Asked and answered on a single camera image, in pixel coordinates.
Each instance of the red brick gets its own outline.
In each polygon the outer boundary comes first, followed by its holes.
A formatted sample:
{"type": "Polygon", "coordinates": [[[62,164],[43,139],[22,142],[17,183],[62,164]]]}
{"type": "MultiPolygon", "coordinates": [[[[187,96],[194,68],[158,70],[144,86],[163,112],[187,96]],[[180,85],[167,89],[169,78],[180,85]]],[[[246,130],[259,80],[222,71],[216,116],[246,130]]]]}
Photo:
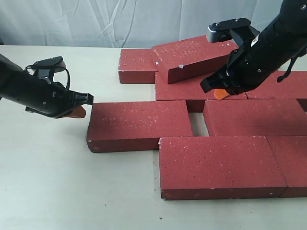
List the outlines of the red brick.
{"type": "Polygon", "coordinates": [[[295,99],[206,101],[210,136],[307,136],[307,116],[295,99]]]}
{"type": "Polygon", "coordinates": [[[277,71],[269,76],[257,89],[247,92],[249,99],[297,99],[307,111],[307,71],[292,71],[290,76],[277,83],[277,78],[285,71],[277,71]]]}
{"type": "MultiPolygon", "coordinates": [[[[185,100],[190,113],[202,113],[206,100],[215,100],[213,91],[205,93],[200,82],[211,74],[167,84],[160,73],[155,77],[155,98],[157,101],[185,100]]],[[[229,99],[247,99],[245,94],[232,96],[229,99]]]]}
{"type": "Polygon", "coordinates": [[[157,71],[151,49],[122,49],[119,58],[119,81],[122,84],[154,84],[157,71]]]}
{"type": "Polygon", "coordinates": [[[307,137],[268,137],[288,184],[281,197],[307,197],[307,137]]]}
{"type": "Polygon", "coordinates": [[[214,72],[223,66],[237,46],[231,41],[209,43],[207,36],[152,47],[153,60],[165,81],[173,83],[214,72]]]}
{"type": "Polygon", "coordinates": [[[186,103],[95,103],[87,133],[92,152],[157,150],[161,137],[193,136],[186,103]]]}
{"type": "Polygon", "coordinates": [[[161,197],[278,197],[286,182],[265,137],[162,138],[161,197]]]}

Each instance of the table surface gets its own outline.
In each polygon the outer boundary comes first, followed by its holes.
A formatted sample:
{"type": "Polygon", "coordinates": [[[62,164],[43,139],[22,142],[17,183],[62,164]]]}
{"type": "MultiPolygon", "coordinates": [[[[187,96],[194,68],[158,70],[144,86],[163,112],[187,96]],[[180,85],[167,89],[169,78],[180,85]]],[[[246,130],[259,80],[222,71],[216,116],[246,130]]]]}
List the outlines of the table surface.
{"type": "MultiPolygon", "coordinates": [[[[154,85],[119,83],[120,49],[0,46],[0,53],[22,68],[63,56],[71,89],[95,102],[155,99],[154,85]]],[[[294,69],[306,70],[306,62],[294,69]]],[[[162,200],[158,152],[91,153],[85,108],[85,119],[54,120],[0,101],[0,229],[307,229],[307,198],[162,200]]],[[[207,135],[201,114],[191,118],[207,135]]]]}

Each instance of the white curtain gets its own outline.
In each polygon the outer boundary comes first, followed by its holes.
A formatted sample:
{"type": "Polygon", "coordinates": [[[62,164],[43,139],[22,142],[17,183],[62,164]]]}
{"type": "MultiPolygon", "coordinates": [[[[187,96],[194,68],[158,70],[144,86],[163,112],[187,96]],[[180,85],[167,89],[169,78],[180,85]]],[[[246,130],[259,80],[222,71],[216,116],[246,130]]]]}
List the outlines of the white curtain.
{"type": "Polygon", "coordinates": [[[0,0],[7,45],[151,48],[245,17],[262,30],[282,0],[0,0]]]}

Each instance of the white label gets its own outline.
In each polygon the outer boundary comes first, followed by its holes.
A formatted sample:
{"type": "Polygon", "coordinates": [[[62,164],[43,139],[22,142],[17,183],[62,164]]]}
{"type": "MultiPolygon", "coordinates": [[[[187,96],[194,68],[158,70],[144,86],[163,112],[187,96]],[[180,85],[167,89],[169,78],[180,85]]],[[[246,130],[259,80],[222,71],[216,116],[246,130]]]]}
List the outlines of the white label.
{"type": "Polygon", "coordinates": [[[258,42],[259,35],[251,42],[250,47],[253,47],[258,42]]]}

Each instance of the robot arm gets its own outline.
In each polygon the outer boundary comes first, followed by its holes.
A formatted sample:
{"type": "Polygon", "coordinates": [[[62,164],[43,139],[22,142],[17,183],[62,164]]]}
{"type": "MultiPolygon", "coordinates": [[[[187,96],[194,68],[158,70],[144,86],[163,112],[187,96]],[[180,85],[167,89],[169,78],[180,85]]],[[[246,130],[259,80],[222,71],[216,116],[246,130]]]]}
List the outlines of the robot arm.
{"type": "Polygon", "coordinates": [[[306,54],[307,0],[284,0],[279,15],[261,33],[244,18],[214,23],[208,29],[209,42],[233,39],[239,48],[226,65],[201,82],[204,92],[222,90],[215,92],[222,99],[251,91],[291,59],[288,71],[277,79],[281,82],[297,58],[306,54]]]}
{"type": "Polygon", "coordinates": [[[6,98],[26,106],[28,112],[51,118],[85,117],[82,105],[92,105],[94,97],[69,88],[70,75],[62,57],[38,61],[23,70],[0,54],[0,99],[6,98]],[[66,87],[53,81],[54,74],[61,71],[67,72],[66,87]]]}

